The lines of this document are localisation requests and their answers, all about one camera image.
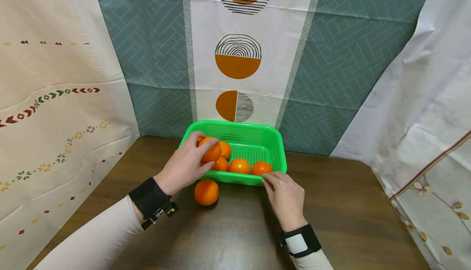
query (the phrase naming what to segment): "left hand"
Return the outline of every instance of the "left hand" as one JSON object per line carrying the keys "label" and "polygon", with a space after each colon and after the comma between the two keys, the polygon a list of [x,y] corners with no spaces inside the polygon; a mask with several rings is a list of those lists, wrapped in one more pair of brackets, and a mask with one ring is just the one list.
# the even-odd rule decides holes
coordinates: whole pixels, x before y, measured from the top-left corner
{"label": "left hand", "polygon": [[160,173],[154,176],[155,182],[164,193],[173,196],[183,188],[193,184],[213,167],[214,162],[200,165],[204,154],[216,143],[217,138],[211,138],[200,147],[196,147],[198,138],[205,138],[201,131],[190,134],[182,146],[168,160]]}

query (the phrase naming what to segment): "basket rim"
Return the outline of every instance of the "basket rim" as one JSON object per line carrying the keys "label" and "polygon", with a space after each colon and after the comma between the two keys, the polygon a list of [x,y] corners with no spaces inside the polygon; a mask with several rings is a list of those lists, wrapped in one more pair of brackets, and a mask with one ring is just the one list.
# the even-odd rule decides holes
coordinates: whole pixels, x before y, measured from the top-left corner
{"label": "basket rim", "polygon": [[[281,133],[280,131],[276,130],[276,128],[272,127],[272,126],[268,126],[268,125],[261,125],[261,124],[251,124],[251,123],[245,123],[245,122],[234,122],[234,121],[218,121],[218,120],[199,120],[199,121],[195,121],[193,122],[192,124],[190,124],[188,126],[188,128],[186,129],[186,132],[179,144],[179,148],[180,146],[182,146],[183,142],[190,136],[190,133],[192,133],[194,131],[194,128],[197,127],[198,125],[201,125],[201,124],[217,124],[217,125],[226,125],[226,126],[234,126],[234,125],[237,125],[237,126],[243,126],[243,127],[247,127],[247,128],[256,128],[258,130],[267,130],[267,131],[270,131],[272,133],[274,133],[274,135],[276,136],[276,141],[278,143],[278,152],[279,152],[279,156],[280,156],[280,169],[279,169],[279,172],[281,173],[286,173],[287,172],[287,163],[286,163],[286,155],[285,155],[285,146],[283,145],[283,138],[281,136]],[[230,172],[222,172],[222,171],[214,171],[214,170],[210,170],[211,172],[219,172],[219,173],[224,173],[224,176],[228,176],[230,177],[232,173]],[[261,180],[263,179],[262,177],[260,176],[256,176],[256,175],[245,175],[245,176],[250,176],[248,177],[247,179],[248,180]]]}

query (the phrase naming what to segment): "green plastic basket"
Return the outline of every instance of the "green plastic basket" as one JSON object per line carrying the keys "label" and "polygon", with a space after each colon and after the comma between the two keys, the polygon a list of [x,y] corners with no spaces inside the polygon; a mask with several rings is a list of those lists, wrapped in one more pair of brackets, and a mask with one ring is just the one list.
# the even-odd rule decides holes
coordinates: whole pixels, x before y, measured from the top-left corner
{"label": "green plastic basket", "polygon": [[[193,131],[217,137],[229,143],[232,149],[229,163],[235,158],[246,159],[252,167],[255,162],[268,162],[273,171],[286,173],[286,157],[281,134],[273,127],[228,121],[196,121],[186,130],[180,145]],[[220,182],[262,186],[262,177],[238,173],[209,171],[202,179]]]}

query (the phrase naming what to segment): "hand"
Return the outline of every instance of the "hand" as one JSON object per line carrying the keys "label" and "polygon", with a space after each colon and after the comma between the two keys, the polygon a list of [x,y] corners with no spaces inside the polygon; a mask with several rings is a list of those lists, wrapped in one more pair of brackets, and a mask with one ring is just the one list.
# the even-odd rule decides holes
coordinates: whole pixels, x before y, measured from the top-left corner
{"label": "hand", "polygon": [[304,189],[291,177],[280,172],[262,174],[271,207],[284,232],[307,225],[303,216]]}
{"label": "hand", "polygon": [[205,134],[200,131],[191,133],[182,146],[173,153],[162,171],[154,176],[155,182],[164,193],[170,196],[175,195],[213,167],[214,162],[207,162],[202,166],[200,162],[204,154],[211,146],[218,143],[219,139],[211,138],[200,147],[196,147],[198,138],[205,137]]}

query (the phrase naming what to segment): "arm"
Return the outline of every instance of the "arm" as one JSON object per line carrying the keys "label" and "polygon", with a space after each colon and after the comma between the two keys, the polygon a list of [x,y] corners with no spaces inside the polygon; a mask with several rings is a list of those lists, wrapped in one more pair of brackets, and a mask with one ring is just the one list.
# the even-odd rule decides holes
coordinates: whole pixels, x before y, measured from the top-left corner
{"label": "arm", "polygon": [[[196,147],[202,132],[193,132],[174,152],[162,171],[154,176],[155,182],[166,195],[173,196],[189,186],[213,166],[208,162],[200,166],[203,155],[219,140],[213,138]],[[129,196],[82,226],[53,249],[35,270],[105,270],[143,231],[144,217]]]}
{"label": "arm", "polygon": [[[280,221],[284,232],[294,232],[304,226],[307,221],[303,215],[304,189],[294,182],[291,177],[280,172],[262,174],[263,184],[267,190],[270,204]],[[289,254],[294,266],[298,270],[333,270],[322,249],[302,257],[303,252],[307,250],[307,245],[302,235],[295,235],[286,239]]]}

